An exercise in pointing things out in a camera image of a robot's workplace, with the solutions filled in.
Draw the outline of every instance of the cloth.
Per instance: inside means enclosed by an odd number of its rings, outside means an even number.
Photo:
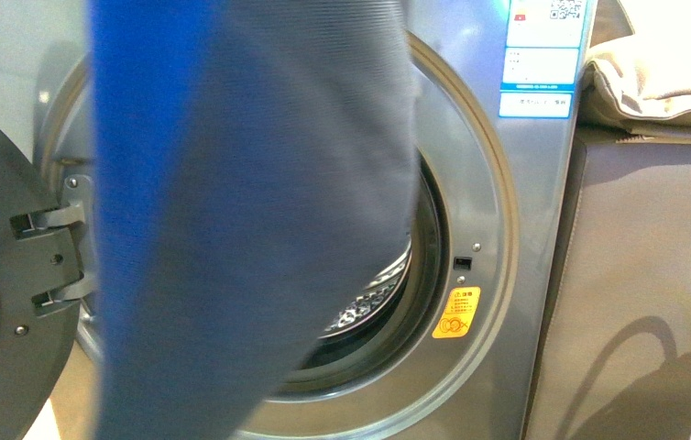
[[[593,48],[580,83],[580,120],[635,135],[691,131],[691,24],[687,27]]]
[[[93,0],[96,438],[228,437],[406,245],[400,6]]]

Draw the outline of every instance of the beige cushion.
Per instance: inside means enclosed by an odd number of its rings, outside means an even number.
[[[619,0],[619,2],[635,34],[691,37],[691,0]]]
[[[691,127],[691,26],[675,36],[635,34],[596,46],[581,86],[582,122],[634,134]]]

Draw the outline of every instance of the washing machine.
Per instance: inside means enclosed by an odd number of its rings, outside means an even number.
[[[404,2],[409,246],[236,438],[521,438],[595,3]],[[0,3],[0,440],[74,338],[100,362],[84,22],[80,1]]]

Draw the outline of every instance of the warning sticker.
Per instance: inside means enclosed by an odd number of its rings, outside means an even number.
[[[469,331],[475,317],[477,302],[480,300],[479,287],[459,287],[448,295],[443,316],[432,332],[435,339],[462,337]]]

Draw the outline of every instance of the open door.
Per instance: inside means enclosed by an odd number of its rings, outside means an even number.
[[[0,131],[0,440],[24,436],[71,352],[82,274],[70,226],[82,221]]]

